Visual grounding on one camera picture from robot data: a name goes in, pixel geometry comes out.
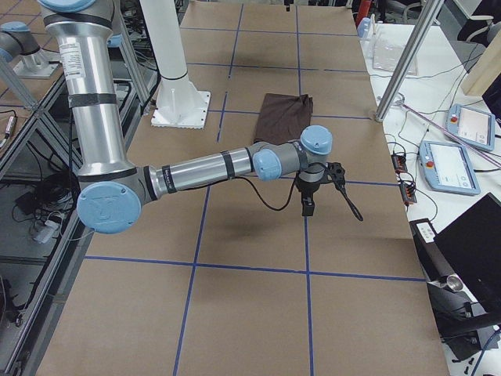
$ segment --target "computer monitor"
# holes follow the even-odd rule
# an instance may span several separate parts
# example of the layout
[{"label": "computer monitor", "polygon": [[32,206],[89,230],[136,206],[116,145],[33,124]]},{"label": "computer monitor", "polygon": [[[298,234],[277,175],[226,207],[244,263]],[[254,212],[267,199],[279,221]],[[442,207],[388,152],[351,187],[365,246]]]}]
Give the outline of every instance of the computer monitor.
[{"label": "computer monitor", "polygon": [[486,194],[435,243],[485,311],[501,309],[501,202]]}]

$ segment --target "sticker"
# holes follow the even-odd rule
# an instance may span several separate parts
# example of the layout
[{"label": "sticker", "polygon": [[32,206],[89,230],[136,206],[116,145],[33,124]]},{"label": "sticker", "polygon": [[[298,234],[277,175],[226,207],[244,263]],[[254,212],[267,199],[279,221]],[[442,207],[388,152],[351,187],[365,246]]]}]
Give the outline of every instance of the sticker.
[{"label": "sticker", "polygon": [[85,78],[85,68],[80,50],[80,43],[67,43],[59,46],[64,76],[67,80]]},{"label": "sticker", "polygon": [[420,231],[421,236],[427,243],[433,243],[435,238],[435,233],[431,229],[429,223],[423,222],[416,225],[417,229]]}]

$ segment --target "brown cloth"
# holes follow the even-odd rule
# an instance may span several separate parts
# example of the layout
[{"label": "brown cloth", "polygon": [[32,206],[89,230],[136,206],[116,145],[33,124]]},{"label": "brown cloth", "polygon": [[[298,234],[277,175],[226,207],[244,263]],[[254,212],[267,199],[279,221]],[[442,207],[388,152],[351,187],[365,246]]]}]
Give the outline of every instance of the brown cloth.
[{"label": "brown cloth", "polygon": [[261,106],[254,142],[265,141],[274,145],[299,139],[303,130],[310,125],[313,112],[313,98],[266,94]]}]

